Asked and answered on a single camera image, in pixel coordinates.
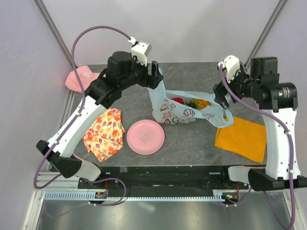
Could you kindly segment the fake pineapple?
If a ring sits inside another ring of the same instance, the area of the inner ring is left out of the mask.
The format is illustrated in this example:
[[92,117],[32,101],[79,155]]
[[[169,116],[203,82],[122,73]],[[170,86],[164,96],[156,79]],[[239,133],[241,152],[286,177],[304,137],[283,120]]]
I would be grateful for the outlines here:
[[207,106],[211,105],[211,103],[203,99],[192,99],[189,102],[186,102],[186,105],[200,111],[206,108]]

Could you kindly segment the light blue plastic bag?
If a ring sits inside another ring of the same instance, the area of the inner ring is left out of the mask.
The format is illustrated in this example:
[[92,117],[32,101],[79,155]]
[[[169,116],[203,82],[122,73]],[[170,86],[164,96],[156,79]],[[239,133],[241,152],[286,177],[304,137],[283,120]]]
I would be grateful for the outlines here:
[[[163,81],[156,89],[149,88],[148,92],[152,103],[152,115],[158,123],[181,125],[204,119],[217,128],[228,127],[234,123],[232,113],[214,101],[213,93],[167,90]],[[176,97],[182,98],[184,104],[172,100]],[[192,99],[203,99],[211,105],[199,111],[186,105],[186,102]]]

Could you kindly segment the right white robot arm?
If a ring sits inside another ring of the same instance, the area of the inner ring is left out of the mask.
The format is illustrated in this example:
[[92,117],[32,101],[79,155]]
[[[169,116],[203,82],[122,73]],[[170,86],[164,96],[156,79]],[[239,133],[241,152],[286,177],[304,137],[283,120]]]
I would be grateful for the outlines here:
[[278,59],[258,57],[251,60],[250,72],[235,56],[229,55],[217,64],[222,81],[213,87],[215,102],[228,109],[229,94],[234,103],[251,98],[258,105],[267,139],[265,167],[231,166],[220,176],[224,188],[237,182],[249,184],[255,191],[304,188],[306,177],[298,167],[295,151],[295,118],[298,108],[296,86],[280,83]]

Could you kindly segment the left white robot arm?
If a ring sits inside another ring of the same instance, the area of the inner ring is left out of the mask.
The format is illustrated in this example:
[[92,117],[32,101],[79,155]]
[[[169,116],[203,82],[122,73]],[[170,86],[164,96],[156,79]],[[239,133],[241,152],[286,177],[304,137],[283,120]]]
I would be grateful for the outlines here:
[[87,179],[94,188],[101,188],[105,176],[100,168],[74,156],[74,149],[93,122],[121,98],[125,89],[135,84],[155,89],[162,80],[158,62],[142,64],[140,58],[131,53],[115,52],[99,77],[90,83],[85,98],[62,128],[48,141],[40,140],[37,149],[64,178],[78,176]]

